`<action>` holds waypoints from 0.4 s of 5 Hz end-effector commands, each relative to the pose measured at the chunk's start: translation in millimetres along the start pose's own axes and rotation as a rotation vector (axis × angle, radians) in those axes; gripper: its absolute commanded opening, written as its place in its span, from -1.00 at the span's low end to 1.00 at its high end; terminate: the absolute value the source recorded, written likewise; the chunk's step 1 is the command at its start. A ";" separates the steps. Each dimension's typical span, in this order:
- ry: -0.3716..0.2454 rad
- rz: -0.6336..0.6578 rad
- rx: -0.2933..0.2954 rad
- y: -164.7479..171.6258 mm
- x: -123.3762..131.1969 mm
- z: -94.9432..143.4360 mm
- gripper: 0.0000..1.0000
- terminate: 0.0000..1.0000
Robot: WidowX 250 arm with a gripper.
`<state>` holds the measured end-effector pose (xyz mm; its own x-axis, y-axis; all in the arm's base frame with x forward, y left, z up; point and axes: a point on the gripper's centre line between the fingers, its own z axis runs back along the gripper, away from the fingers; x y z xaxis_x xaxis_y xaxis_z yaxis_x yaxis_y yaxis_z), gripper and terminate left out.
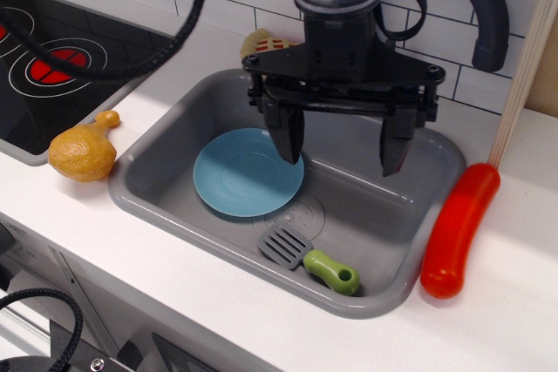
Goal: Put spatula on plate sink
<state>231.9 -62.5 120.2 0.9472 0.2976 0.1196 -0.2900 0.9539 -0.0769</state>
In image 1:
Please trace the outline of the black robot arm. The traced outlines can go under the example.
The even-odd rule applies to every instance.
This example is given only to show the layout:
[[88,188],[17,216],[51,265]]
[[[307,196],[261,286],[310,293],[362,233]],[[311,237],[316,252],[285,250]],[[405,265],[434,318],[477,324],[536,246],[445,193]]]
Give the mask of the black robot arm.
[[249,103],[280,157],[299,160],[305,112],[378,116],[383,175],[397,173],[416,129],[437,116],[444,71],[378,39],[380,0],[294,1],[303,13],[303,43],[242,60],[252,79]]

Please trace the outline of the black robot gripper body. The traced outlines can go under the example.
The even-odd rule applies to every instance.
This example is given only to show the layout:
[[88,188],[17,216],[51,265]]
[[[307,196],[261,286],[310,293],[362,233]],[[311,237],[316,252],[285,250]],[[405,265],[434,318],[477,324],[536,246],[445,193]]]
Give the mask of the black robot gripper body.
[[304,43],[242,59],[252,79],[248,91],[262,112],[265,95],[301,111],[384,116],[397,105],[415,105],[418,123],[435,121],[437,88],[445,71],[396,52],[373,34],[371,18],[309,18]]

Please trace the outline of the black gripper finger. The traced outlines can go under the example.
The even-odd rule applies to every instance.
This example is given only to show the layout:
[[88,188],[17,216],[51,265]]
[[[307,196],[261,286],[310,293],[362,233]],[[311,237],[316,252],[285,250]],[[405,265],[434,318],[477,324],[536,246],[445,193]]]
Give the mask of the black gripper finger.
[[303,111],[265,95],[262,98],[262,115],[279,156],[291,165],[296,164],[303,148]]
[[380,162],[383,176],[400,171],[413,141],[418,123],[415,105],[397,105],[382,117]]

